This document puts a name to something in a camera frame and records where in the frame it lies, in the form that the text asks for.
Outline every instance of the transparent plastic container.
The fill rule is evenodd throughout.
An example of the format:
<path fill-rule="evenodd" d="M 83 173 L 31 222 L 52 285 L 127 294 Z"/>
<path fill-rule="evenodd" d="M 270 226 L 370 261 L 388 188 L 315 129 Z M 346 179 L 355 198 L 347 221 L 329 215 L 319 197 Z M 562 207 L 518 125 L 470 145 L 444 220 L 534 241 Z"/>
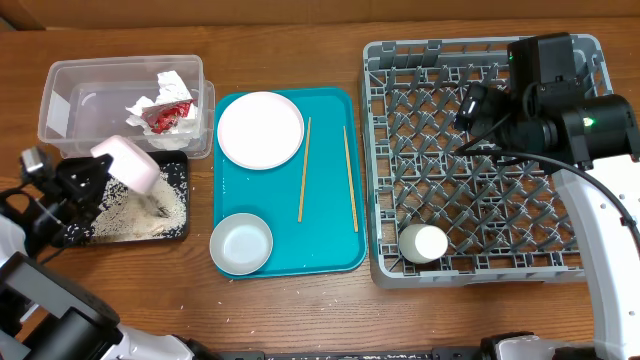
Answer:
<path fill-rule="evenodd" d="M 125 107 L 159 94 L 158 73 L 174 70 L 198 107 L 194 130 L 181 134 L 143 134 L 126 123 Z M 90 149 L 112 135 L 132 140 L 144 151 L 164 150 L 152 145 L 182 140 L 179 150 L 189 158 L 206 157 L 211 149 L 215 92 L 204 80 L 196 55 L 137 56 L 59 61 L 49 70 L 40 105 L 38 138 L 60 149 L 62 156 L 90 156 Z"/>

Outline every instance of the dish rack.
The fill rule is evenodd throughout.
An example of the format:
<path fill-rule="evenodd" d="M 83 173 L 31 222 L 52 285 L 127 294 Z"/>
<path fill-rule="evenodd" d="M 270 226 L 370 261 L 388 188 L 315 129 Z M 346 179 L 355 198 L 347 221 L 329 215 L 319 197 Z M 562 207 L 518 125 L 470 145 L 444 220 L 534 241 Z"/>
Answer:
<path fill-rule="evenodd" d="M 384 41 L 364 48 L 360 113 L 378 286 L 584 280 L 567 212 L 537 163 L 496 167 L 489 157 L 453 156 L 470 140 L 451 126 L 469 84 L 508 89 L 507 44 L 523 38 Z M 572 40 L 585 97 L 613 93 L 598 40 Z M 439 261 L 416 265 L 402 257 L 397 239 L 406 226 L 421 223 L 444 230 L 449 247 Z"/>

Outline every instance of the white cup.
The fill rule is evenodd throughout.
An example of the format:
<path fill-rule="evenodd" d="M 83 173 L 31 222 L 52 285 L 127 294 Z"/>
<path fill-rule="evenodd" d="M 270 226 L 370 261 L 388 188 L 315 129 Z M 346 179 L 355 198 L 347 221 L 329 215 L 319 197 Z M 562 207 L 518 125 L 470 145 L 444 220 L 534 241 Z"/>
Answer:
<path fill-rule="evenodd" d="M 400 252 L 415 264 L 426 264 L 439 259 L 447 252 L 449 241 L 444 231 L 432 225 L 409 225 L 398 239 Z"/>

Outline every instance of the chopstick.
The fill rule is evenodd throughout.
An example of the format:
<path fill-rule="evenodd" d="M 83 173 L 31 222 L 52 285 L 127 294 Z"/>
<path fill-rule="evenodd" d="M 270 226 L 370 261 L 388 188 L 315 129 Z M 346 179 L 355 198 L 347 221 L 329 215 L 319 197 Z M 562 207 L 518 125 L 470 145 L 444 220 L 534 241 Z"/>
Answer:
<path fill-rule="evenodd" d="M 304 188 L 307 184 L 307 162 L 309 159 L 309 138 L 311 138 L 311 116 L 307 125 L 307 141 L 304 149 L 304 167 L 302 168 L 302 186 L 300 187 L 300 208 L 298 209 L 298 222 L 302 222 L 302 209 L 304 208 Z"/>
<path fill-rule="evenodd" d="M 353 195 L 353 179 L 351 177 L 351 159 L 349 158 L 349 142 L 347 141 L 347 127 L 343 126 L 344 149 L 347 154 L 347 173 L 349 175 L 349 190 L 351 191 L 351 212 L 353 213 L 353 230 L 358 232 L 358 214 L 356 213 L 356 199 Z"/>

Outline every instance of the blue tray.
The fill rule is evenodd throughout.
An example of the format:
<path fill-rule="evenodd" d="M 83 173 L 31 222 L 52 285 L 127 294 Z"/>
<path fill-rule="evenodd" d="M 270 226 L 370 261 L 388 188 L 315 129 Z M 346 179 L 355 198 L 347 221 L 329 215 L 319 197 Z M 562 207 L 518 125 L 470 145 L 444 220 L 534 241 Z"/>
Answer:
<path fill-rule="evenodd" d="M 245 276 L 218 270 L 232 279 L 353 270 L 366 256 L 367 239 L 351 99 L 338 88 L 274 92 L 287 97 L 300 109 L 305 132 L 309 116 L 312 117 L 302 223 L 298 223 L 298 207 L 306 139 L 285 164 L 255 171 L 227 159 L 218 137 L 214 136 L 214 228 L 226 216 L 246 212 L 261 217 L 273 233 L 273 251 L 260 270 Z M 216 107 L 216 126 L 227 106 L 245 94 L 235 93 L 220 100 Z M 343 126 L 347 127 L 353 170 L 357 233 L 353 230 Z"/>

